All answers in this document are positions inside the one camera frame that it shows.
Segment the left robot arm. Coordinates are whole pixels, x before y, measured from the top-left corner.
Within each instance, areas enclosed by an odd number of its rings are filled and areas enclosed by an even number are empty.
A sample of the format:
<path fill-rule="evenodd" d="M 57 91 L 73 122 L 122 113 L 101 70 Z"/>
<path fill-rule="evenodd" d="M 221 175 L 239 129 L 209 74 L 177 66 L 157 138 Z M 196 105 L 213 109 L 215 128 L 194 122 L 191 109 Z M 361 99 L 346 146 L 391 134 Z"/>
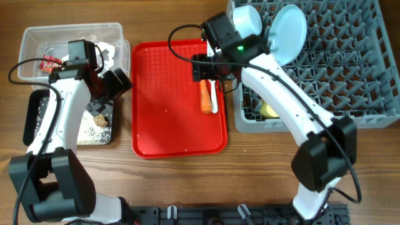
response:
<path fill-rule="evenodd" d="M 76 156 L 81 119 L 90 102 L 105 104 L 130 90 L 120 69 L 104 70 L 100 49 L 84 39 L 70 41 L 67 61 L 58 62 L 45 84 L 49 101 L 39 131 L 23 156 L 9 162 L 17 198 L 12 221 L 23 209 L 33 223 L 139 224 L 122 197 L 96 191 Z"/>

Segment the brown food scrap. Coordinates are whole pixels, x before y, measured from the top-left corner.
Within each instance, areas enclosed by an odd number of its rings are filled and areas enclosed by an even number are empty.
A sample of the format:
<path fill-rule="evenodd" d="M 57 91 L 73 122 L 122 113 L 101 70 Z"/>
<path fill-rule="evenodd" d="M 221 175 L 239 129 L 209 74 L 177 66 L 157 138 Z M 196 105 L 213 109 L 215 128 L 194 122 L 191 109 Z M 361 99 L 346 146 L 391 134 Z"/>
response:
<path fill-rule="evenodd" d="M 97 127 L 106 128 L 109 126 L 109 120 L 106 116 L 102 114 L 98 114 L 97 116 L 93 117 L 93 121 Z"/>

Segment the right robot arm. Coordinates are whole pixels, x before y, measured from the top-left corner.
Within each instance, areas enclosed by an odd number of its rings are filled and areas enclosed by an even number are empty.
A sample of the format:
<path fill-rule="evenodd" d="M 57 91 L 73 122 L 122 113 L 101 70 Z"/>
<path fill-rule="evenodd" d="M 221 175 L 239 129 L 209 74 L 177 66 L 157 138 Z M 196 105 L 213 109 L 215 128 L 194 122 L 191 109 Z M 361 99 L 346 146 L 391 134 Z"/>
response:
<path fill-rule="evenodd" d="M 292 206 L 299 220 L 313 223 L 328 207 L 337 183 L 354 172 L 356 125 L 337 119 L 312 100 L 287 74 L 304 46 L 307 22 L 295 5 L 283 7 L 261 36 L 259 13 L 251 6 L 210 17 L 199 25 L 212 55 L 191 58 L 195 81 L 233 75 L 265 100 L 283 121 L 299 149 L 292 171 L 299 181 Z"/>

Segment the light blue bowl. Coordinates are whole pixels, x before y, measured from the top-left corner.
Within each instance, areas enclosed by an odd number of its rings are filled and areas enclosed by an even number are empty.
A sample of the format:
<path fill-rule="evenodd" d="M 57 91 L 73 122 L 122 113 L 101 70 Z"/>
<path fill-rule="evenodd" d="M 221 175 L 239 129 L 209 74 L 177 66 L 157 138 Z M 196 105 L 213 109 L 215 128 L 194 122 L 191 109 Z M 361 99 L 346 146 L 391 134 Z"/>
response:
<path fill-rule="evenodd" d="M 262 22 L 260 15 L 252 5 L 237 7 L 233 10 L 232 20 L 236 31 L 242 39 L 250 35 L 260 35 Z"/>

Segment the yellow cup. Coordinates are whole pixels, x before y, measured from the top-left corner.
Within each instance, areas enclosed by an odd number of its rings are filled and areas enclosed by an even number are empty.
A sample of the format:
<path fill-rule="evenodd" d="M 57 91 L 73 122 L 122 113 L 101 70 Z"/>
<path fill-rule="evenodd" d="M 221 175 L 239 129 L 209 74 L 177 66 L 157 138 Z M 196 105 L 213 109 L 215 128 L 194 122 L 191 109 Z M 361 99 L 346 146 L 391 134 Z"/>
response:
<path fill-rule="evenodd" d="M 265 101 L 262 101 L 261 108 L 259 110 L 260 115 L 268 119 L 278 118 L 277 113 L 272 109 L 272 107 Z"/>

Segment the orange carrot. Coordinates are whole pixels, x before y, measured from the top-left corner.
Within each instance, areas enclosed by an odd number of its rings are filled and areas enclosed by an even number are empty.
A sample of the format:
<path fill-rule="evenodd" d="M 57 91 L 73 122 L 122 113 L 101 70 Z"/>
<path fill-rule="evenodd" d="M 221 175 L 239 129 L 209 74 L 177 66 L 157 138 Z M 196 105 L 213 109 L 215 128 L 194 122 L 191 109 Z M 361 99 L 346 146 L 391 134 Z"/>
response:
<path fill-rule="evenodd" d="M 212 111 L 212 103 L 207 89 L 206 81 L 201 80 L 199 83 L 199 87 L 201 93 L 201 112 L 204 114 L 209 114 Z"/>

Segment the white rice pile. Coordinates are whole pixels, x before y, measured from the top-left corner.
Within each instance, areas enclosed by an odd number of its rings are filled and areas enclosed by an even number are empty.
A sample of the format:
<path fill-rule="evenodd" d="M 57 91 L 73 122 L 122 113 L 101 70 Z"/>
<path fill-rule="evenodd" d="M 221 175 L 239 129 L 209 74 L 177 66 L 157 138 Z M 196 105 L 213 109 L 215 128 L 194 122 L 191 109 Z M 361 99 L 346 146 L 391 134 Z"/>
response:
<path fill-rule="evenodd" d="M 35 138 L 38 134 L 39 128 L 43 121 L 44 113 L 46 112 L 48 100 L 48 97 L 39 98 L 39 104 L 37 109 L 34 111 L 36 113 L 36 124 L 31 129 L 31 131 L 33 131 L 33 138 Z M 103 116 L 104 119 L 109 123 L 106 127 L 99 127 L 94 122 L 94 116 L 88 110 L 85 110 L 81 119 L 81 125 L 77 137 L 77 145 L 105 145 L 109 143 L 112 139 L 112 111 L 113 108 L 111 106 L 106 106 L 105 110 L 99 114 L 100 116 Z"/>

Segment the red snack wrapper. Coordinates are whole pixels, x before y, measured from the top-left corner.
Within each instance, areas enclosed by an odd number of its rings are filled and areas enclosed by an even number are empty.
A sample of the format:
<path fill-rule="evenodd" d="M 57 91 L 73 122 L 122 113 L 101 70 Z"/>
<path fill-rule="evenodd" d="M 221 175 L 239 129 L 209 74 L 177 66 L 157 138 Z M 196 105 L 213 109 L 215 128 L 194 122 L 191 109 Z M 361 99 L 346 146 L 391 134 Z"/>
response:
<path fill-rule="evenodd" d="M 47 73 L 52 73 L 55 67 L 59 67 L 63 64 L 62 60 L 52 56 L 44 55 L 43 59 L 44 60 L 41 61 L 39 65 L 39 69 Z"/>

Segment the light blue plate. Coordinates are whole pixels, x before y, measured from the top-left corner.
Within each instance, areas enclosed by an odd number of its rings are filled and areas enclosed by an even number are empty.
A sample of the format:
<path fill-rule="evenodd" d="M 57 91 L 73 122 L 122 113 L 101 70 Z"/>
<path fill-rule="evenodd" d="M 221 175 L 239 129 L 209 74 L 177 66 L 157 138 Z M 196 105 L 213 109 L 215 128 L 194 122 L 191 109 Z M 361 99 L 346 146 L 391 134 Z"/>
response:
<path fill-rule="evenodd" d="M 269 30 L 270 52 L 280 66 L 293 62 L 301 52 L 307 36 L 304 13 L 294 4 L 284 6 Z"/>

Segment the white napkin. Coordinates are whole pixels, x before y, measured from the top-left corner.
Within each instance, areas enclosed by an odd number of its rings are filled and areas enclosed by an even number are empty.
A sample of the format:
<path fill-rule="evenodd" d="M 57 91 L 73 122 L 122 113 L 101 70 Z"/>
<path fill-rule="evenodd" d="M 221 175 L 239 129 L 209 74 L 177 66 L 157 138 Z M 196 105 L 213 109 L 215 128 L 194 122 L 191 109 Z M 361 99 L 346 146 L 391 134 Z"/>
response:
<path fill-rule="evenodd" d="M 116 65 L 115 55 L 116 48 L 113 45 L 80 39 L 62 46 L 60 60 L 65 66 L 87 64 L 100 76 Z"/>

